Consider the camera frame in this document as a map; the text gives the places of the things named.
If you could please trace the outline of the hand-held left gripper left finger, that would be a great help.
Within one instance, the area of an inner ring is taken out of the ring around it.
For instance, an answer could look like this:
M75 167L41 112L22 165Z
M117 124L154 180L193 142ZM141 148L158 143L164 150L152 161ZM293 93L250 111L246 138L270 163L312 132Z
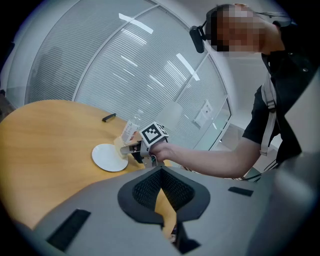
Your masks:
M92 183L48 212L34 233L46 240L76 209L90 212L66 250L69 256L178 256L157 224L132 220L118 203L118 191L145 173L141 169Z

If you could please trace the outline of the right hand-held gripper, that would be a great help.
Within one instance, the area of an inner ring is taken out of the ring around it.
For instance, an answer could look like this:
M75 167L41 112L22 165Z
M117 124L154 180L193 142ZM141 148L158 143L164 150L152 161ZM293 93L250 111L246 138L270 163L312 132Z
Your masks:
M155 121L139 131L139 134L142 138L140 142L126 145L120 149L120 152L131 154L145 168L156 167L158 165L157 157L150 153L150 149L158 142L167 142L169 134L161 124Z

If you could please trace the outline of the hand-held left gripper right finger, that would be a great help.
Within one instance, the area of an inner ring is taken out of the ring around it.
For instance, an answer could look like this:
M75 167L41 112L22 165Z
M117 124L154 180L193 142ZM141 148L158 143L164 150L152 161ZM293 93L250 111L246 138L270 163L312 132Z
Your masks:
M224 179L170 167L207 188L210 202L195 220L183 227L189 239L199 247L188 256L247 256L251 240L268 203L277 171L264 172L257 182Z

